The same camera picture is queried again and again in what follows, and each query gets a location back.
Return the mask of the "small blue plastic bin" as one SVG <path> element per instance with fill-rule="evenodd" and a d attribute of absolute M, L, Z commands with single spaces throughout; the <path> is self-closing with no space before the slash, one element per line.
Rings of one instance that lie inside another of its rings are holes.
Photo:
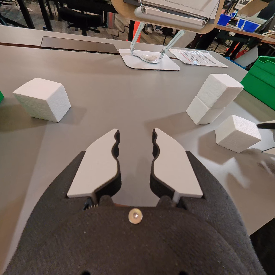
<path fill-rule="evenodd" d="M 221 14 L 217 25 L 226 26 L 229 23 L 231 18 L 232 18 L 232 14 L 229 14 L 229 15 Z"/>

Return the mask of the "grey desk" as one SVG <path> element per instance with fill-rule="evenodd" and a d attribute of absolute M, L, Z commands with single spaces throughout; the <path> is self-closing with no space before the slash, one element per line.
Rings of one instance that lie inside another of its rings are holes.
<path fill-rule="evenodd" d="M 209 74 L 241 81 L 246 71 L 217 53 L 226 68 L 174 62 L 180 71 L 135 70 L 120 55 L 43 49 L 42 38 L 129 42 L 1 26 L 1 273 L 17 247 L 38 199 L 60 172 L 92 142 L 120 131 L 122 187 L 117 204 L 155 206 L 149 187 L 152 130 L 177 140 L 215 176 L 234 201 L 251 235 L 274 218 L 274 161 L 261 151 L 274 146 L 269 130 L 262 140 L 235 153 L 216 144 L 215 129 L 233 114 L 254 123 L 274 120 L 274 111 L 242 91 L 208 125 L 195 125 L 185 112 Z M 64 85 L 70 110 L 59 123 L 30 117 L 13 91 L 39 77 Z"/>

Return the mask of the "white board panel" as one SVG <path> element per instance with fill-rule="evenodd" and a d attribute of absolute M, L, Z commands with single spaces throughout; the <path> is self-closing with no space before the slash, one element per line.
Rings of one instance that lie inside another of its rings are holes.
<path fill-rule="evenodd" d="M 235 62 L 242 66 L 248 66 L 258 59 L 258 46 L 255 46 L 239 58 L 235 59 Z"/>

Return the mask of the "laminated instruction sheet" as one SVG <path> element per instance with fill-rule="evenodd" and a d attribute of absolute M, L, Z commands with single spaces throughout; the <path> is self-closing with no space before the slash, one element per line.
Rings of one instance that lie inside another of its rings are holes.
<path fill-rule="evenodd" d="M 206 67 L 222 67 L 226 68 L 227 65 L 221 63 L 215 59 L 207 51 L 189 51 L 189 50 L 180 50 L 180 49 L 170 49 L 171 54 L 173 54 L 177 59 L 182 61 L 187 65 L 196 65 L 196 66 L 206 66 Z"/>

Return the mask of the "blue bag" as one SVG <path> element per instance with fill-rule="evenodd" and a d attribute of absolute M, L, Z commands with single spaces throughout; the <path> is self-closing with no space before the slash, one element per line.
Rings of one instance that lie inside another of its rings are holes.
<path fill-rule="evenodd" d="M 236 64 L 237 66 L 241 67 L 242 69 L 246 69 L 246 66 L 240 65 L 240 64 L 238 64 L 237 62 L 235 62 L 234 60 L 230 60 L 230 59 L 229 59 L 229 61 L 231 61 L 232 63 L 234 63 L 234 64 Z"/>

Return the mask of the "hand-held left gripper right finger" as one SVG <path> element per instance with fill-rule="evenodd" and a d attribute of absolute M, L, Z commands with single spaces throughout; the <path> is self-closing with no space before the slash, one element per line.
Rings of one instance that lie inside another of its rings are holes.
<path fill-rule="evenodd" d="M 202 198 L 202 189 L 182 145 L 159 128 L 152 131 L 152 143 L 151 191 L 158 198 L 168 196 L 174 203 L 179 203 L 181 197 Z"/>

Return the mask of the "wooden table black legs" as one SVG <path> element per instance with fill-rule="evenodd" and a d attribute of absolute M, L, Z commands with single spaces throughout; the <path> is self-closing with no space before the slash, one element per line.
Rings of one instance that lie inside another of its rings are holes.
<path fill-rule="evenodd" d="M 230 57 L 230 60 L 234 60 L 242 47 L 249 42 L 250 39 L 256 39 L 256 45 L 266 43 L 275 45 L 274 38 L 264 36 L 258 33 L 250 33 L 243 31 L 239 28 L 233 28 L 229 26 L 216 25 L 215 29 L 219 30 L 217 38 L 222 38 L 232 41 L 232 45 L 229 47 L 224 57 Z"/>

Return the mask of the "white document stand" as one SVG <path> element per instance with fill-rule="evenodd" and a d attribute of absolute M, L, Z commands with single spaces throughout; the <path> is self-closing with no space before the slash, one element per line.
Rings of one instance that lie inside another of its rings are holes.
<path fill-rule="evenodd" d="M 170 71 L 178 71 L 179 68 L 173 68 L 173 65 L 169 65 L 164 68 L 166 66 L 165 58 L 168 59 L 168 56 L 166 55 L 167 51 L 174 46 L 174 44 L 186 33 L 186 31 L 196 34 L 209 33 L 217 25 L 224 5 L 224 1 L 220 1 L 215 19 L 209 19 L 186 13 L 180 13 L 161 7 L 142 4 L 141 1 L 112 0 L 111 2 L 119 15 L 140 23 L 130 44 L 130 49 L 119 50 L 125 64 L 128 67 L 134 68 L 134 62 L 140 60 L 142 63 L 140 69 Z M 159 53 L 136 50 L 135 44 L 146 23 L 177 29 L 178 33 L 167 46 L 161 49 Z"/>

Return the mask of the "white foam block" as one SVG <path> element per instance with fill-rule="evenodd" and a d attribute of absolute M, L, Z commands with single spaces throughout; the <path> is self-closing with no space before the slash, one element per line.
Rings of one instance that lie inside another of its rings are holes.
<path fill-rule="evenodd" d="M 186 112 L 196 125 L 202 125 L 213 122 L 224 110 L 225 108 L 209 108 L 195 96 Z"/>
<path fill-rule="evenodd" d="M 230 115 L 215 129 L 216 143 L 240 153 L 262 140 L 257 125 L 247 119 Z"/>
<path fill-rule="evenodd" d="M 42 78 L 26 82 L 13 95 L 33 118 L 58 123 L 71 108 L 64 86 Z"/>
<path fill-rule="evenodd" d="M 210 74 L 197 97 L 208 107 L 227 107 L 243 90 L 243 85 L 227 74 Z"/>

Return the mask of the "large blue plastic bin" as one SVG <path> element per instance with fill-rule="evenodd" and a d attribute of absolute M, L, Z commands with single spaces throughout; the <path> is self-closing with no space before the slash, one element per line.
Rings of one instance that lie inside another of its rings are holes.
<path fill-rule="evenodd" d="M 253 33 L 256 31 L 256 29 L 260 26 L 260 24 L 249 21 L 249 20 L 244 20 L 244 19 L 239 19 L 237 22 L 236 27 L 239 29 L 242 29 L 245 32 Z"/>

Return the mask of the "black office chair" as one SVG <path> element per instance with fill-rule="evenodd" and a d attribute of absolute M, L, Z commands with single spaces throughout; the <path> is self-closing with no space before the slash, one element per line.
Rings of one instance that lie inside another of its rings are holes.
<path fill-rule="evenodd" d="M 101 27 L 103 24 L 102 15 L 86 14 L 67 7 L 59 8 L 58 15 L 68 23 L 68 29 L 71 27 L 80 29 L 82 36 L 87 36 L 87 31 L 100 33 L 98 27 Z"/>

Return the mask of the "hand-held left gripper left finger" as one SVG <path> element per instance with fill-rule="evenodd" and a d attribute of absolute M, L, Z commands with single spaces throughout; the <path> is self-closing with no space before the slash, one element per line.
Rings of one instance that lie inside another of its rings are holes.
<path fill-rule="evenodd" d="M 119 143 L 119 130 L 112 129 L 86 149 L 67 197 L 100 199 L 118 193 L 121 188 Z"/>

